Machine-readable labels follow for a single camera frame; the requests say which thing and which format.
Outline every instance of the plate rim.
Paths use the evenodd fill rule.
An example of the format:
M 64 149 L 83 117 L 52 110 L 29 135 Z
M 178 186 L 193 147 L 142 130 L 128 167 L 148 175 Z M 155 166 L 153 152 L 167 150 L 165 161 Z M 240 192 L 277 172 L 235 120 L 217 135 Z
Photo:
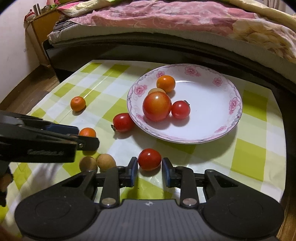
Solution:
M 238 109 L 238 113 L 236 115 L 236 118 L 233 120 L 232 122 L 232 125 L 226 129 L 226 131 L 222 134 L 218 134 L 215 138 L 213 139 L 209 139 L 209 140 L 199 140 L 198 142 L 186 142 L 186 141 L 183 141 L 183 140 L 170 140 L 170 139 L 166 139 L 166 138 L 163 138 L 161 136 L 158 136 L 158 135 L 155 135 L 154 133 L 151 133 L 151 132 L 148 132 L 146 129 L 144 129 L 142 126 L 140 126 L 138 124 L 138 122 L 133 118 L 133 115 L 131 114 L 131 110 L 129 109 L 129 104 L 131 106 L 131 100 L 129 98 L 129 93 L 131 92 L 131 95 L 133 93 L 133 87 L 134 85 L 141 79 L 141 78 L 144 78 L 144 76 L 149 76 L 151 75 L 152 73 L 154 73 L 156 70 L 160 69 L 160 68 L 163 68 L 163 67 L 166 67 L 166 68 L 169 68 L 169 67 L 174 67 L 174 66 L 197 66 L 199 68 L 202 68 L 204 70 L 208 70 L 212 73 L 215 73 L 215 74 L 218 74 L 219 76 L 225 78 L 227 80 L 227 82 L 231 85 L 231 87 L 234 89 L 234 92 L 236 94 L 237 97 L 239 97 L 239 100 L 240 100 L 240 104 L 239 104 L 239 109 Z M 153 136 L 153 137 L 156 137 L 158 139 L 161 139 L 161 140 L 164 140 L 164 141 L 168 141 L 168 142 L 171 142 L 171 143 L 179 143 L 179 144 L 188 144 L 188 145 L 194 145 L 194 144 L 202 144 L 202 143 L 207 143 L 207 142 L 211 142 L 211 141 L 214 141 L 214 140 L 217 140 L 225 135 L 227 135 L 228 133 L 230 133 L 235 127 L 236 125 L 238 124 L 238 122 L 240 121 L 240 118 L 242 116 L 242 97 L 238 91 L 238 89 L 236 88 L 236 86 L 229 80 L 227 79 L 225 76 L 223 76 L 221 73 L 211 69 L 211 68 L 208 68 L 208 67 L 205 67 L 205 66 L 201 66 L 201 65 L 198 65 L 198 64 L 167 64 L 167 65 L 164 65 L 164 66 L 160 66 L 160 67 L 157 67 L 155 69 L 152 69 L 150 70 L 149 72 L 145 73 L 144 75 L 142 75 L 141 77 L 139 77 L 133 84 L 132 86 L 130 87 L 129 91 L 128 91 L 128 94 L 127 94 L 127 99 L 126 99 L 126 105 L 127 105 L 127 109 L 128 109 L 128 114 L 130 115 L 131 119 L 133 120 L 133 122 L 141 129 L 143 130 L 144 132 L 146 132 L 147 134 Z

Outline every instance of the tomato stem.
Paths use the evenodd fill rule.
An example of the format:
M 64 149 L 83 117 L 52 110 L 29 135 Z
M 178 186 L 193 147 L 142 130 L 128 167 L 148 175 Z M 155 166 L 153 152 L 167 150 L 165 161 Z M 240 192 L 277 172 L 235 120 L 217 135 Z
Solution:
M 111 125 L 112 130 L 114 130 L 114 132 L 116 132 L 116 128 L 114 125 Z

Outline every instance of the red cherry tomato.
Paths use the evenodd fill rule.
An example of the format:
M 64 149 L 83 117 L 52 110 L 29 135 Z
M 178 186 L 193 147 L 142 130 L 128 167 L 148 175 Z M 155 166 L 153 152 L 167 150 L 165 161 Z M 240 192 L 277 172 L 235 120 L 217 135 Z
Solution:
M 139 166 L 145 171 L 156 169 L 161 163 L 161 155 L 151 148 L 142 150 L 138 157 Z
M 178 100 L 172 105 L 172 116 L 176 119 L 185 119 L 190 114 L 190 106 L 186 100 Z
M 113 125 L 111 125 L 114 131 L 127 132 L 135 126 L 135 123 L 131 119 L 129 113 L 121 113 L 113 118 Z
M 171 108 L 170 98 L 160 91 L 152 92 L 143 101 L 143 113 L 151 121 L 163 121 L 170 114 Z

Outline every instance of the floral blanket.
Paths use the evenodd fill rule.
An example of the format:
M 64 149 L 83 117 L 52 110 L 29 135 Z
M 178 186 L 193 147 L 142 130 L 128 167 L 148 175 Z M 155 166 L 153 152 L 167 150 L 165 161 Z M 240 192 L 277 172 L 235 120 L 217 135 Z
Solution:
M 86 26 L 210 32 L 259 45 L 296 63 L 296 33 L 257 13 L 214 1 L 134 1 L 72 18 Z

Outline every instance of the pillow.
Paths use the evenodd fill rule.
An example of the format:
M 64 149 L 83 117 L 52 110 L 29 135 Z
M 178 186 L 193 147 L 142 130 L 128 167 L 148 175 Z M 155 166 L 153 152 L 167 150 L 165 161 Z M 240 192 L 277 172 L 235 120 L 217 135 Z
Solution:
M 92 12 L 93 10 L 111 6 L 118 0 L 90 0 L 86 2 L 74 2 L 58 7 L 58 10 L 69 17 L 78 17 L 80 15 Z

